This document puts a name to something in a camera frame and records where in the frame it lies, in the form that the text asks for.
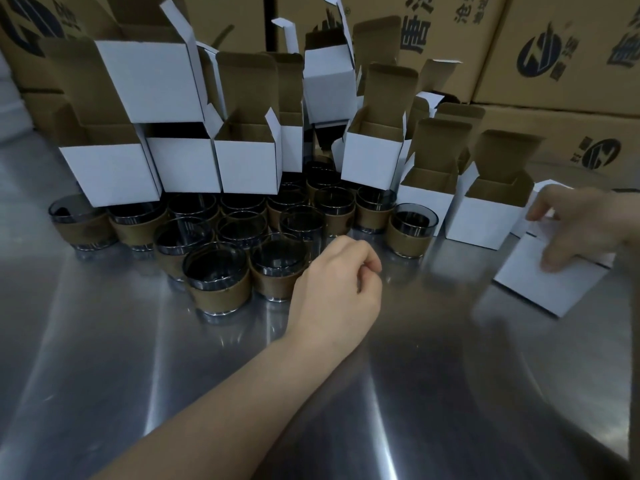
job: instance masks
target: person's right hand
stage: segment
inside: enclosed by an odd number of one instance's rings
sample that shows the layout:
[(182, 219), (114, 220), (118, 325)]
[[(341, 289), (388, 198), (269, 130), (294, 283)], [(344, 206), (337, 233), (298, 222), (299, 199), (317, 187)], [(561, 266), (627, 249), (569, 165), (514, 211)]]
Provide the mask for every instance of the person's right hand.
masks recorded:
[(556, 211), (560, 227), (544, 251), (541, 268), (559, 271), (576, 255), (616, 250), (634, 239), (640, 227), (640, 194), (604, 192), (594, 188), (569, 189), (547, 185), (533, 202), (527, 220), (540, 220)]
[(336, 238), (296, 282), (285, 338), (342, 361), (380, 313), (380, 258), (366, 241)]

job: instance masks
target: forearm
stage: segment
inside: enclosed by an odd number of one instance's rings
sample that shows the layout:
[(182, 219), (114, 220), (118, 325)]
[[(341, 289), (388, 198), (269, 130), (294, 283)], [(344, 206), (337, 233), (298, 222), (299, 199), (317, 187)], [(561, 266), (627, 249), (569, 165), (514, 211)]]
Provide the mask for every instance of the forearm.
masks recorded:
[(96, 476), (248, 479), (295, 412), (340, 362), (284, 338)]

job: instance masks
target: reflective metal surface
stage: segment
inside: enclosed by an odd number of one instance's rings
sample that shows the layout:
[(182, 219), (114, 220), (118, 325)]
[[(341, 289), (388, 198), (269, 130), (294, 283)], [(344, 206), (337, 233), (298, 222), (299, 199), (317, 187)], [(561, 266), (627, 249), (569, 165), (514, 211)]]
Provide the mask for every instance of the reflective metal surface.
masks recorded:
[[(254, 295), (212, 325), (148, 256), (76, 254), (47, 216), (76, 187), (38, 136), (0, 148), (0, 182), (0, 479), (91, 475), (283, 334), (287, 303)], [(420, 261), (357, 237), (381, 250), (380, 318), (258, 478), (624, 473), (622, 266), (556, 320), (491, 284), (513, 237), (498, 252), (439, 238)]]

